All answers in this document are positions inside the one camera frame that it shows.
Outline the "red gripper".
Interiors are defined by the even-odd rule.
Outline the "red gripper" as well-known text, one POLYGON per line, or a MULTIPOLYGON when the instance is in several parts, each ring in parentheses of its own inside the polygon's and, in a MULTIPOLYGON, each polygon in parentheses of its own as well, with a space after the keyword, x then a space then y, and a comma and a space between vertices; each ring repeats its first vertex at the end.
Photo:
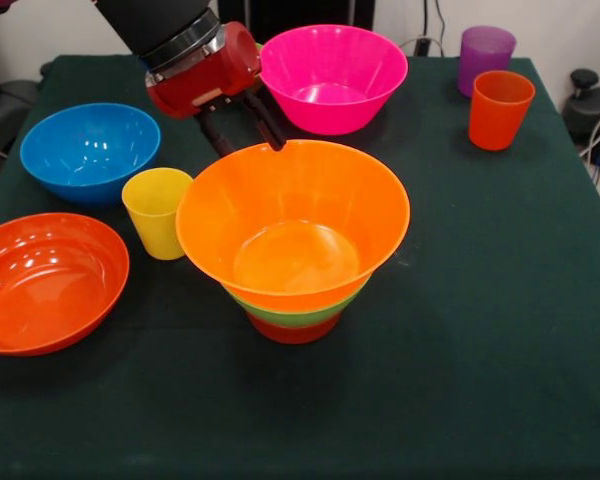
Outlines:
MULTIPOLYGON (((224 44, 219 50, 208 55, 190 54, 163 73, 148 73, 146 88, 156 106, 171 117, 187 118, 199 113, 203 135, 223 158, 235 148, 214 126, 211 112, 202 107, 220 96, 233 97, 253 86, 261 61, 255 40, 241 23, 222 25, 220 37, 224 44)), ((272 150, 281 151, 286 137, 262 101, 247 90, 242 103, 254 116, 262 138, 272 150)))

